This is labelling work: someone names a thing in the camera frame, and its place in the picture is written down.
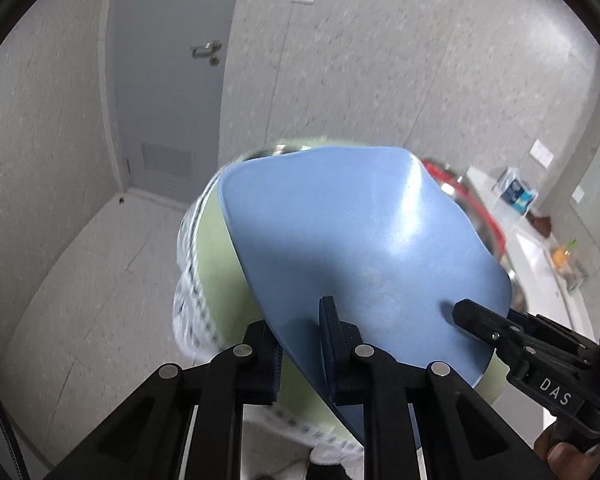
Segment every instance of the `hand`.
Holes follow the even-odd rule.
[[[600,444],[586,453],[567,442],[549,447],[553,433],[554,424],[538,437],[534,451],[548,463],[559,480],[588,480],[600,464]]]

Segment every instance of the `stainless steel bowl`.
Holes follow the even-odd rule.
[[[243,160],[253,160],[254,158],[264,158],[265,156],[285,155],[286,153],[304,152],[305,150],[310,149],[310,146],[276,144],[275,146],[266,146],[257,152],[247,153]]]
[[[528,305],[526,304],[526,296],[525,291],[522,290],[522,285],[520,285],[520,280],[518,279],[518,275],[516,271],[513,270],[513,266],[511,265],[511,261],[508,256],[503,256],[500,265],[507,271],[507,275],[511,280],[512,287],[512,296],[511,296],[511,308],[516,312],[528,312]]]
[[[471,225],[474,226],[478,237],[482,240],[484,246],[487,247],[487,250],[494,258],[497,260],[500,259],[504,252],[503,247],[498,243],[498,235],[494,229],[491,228],[480,212],[478,212],[477,208],[480,207],[480,199],[469,179],[464,175],[458,174],[448,164],[443,164],[437,160],[426,158],[423,160],[423,163],[429,170],[429,174],[431,174],[433,180],[440,186],[440,189],[462,209],[470,220]],[[432,174],[431,172],[434,170],[439,171],[440,178],[444,178],[444,180],[440,180],[435,174]],[[458,191],[458,187],[463,188],[462,191],[464,194]]]

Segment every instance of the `white counter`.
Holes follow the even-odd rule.
[[[542,314],[595,340],[582,295],[577,290],[569,293],[564,279],[554,272],[550,245],[555,245],[555,239],[542,238],[526,218],[503,202],[493,191],[496,181],[490,176],[477,168],[469,168],[466,175],[506,237],[506,254],[525,293],[529,313]],[[505,386],[493,408],[529,446],[555,420],[511,384]]]
[[[477,168],[469,168],[467,177],[478,197],[506,238],[506,253],[526,296],[530,314],[542,314],[561,325],[595,340],[589,315],[579,290],[567,291],[565,280],[551,263],[549,240],[527,219],[500,199],[493,191],[496,181]]]

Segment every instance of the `black cable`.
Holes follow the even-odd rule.
[[[18,478],[20,480],[30,480],[29,471],[27,471],[27,465],[24,462],[24,458],[22,457],[22,452],[20,451],[20,446],[18,445],[18,441],[16,440],[15,433],[13,433],[13,428],[11,427],[11,423],[9,422],[9,417],[7,416],[7,412],[4,409],[4,406],[0,402],[0,429],[2,430],[2,435],[7,443],[9,448],[9,453],[11,455],[11,460],[13,461],[13,465],[16,468],[16,473],[18,474]]]

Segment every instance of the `wall socket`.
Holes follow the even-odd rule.
[[[573,198],[577,204],[580,203],[580,200],[582,200],[583,196],[584,190],[580,186],[576,186],[576,189],[574,189],[573,193],[571,193],[571,198]]]
[[[548,168],[549,164],[551,164],[551,161],[554,160],[554,154],[549,151],[548,147],[546,147],[537,139],[536,142],[534,142],[534,145],[531,147],[529,155],[531,155],[531,158],[545,169]]]

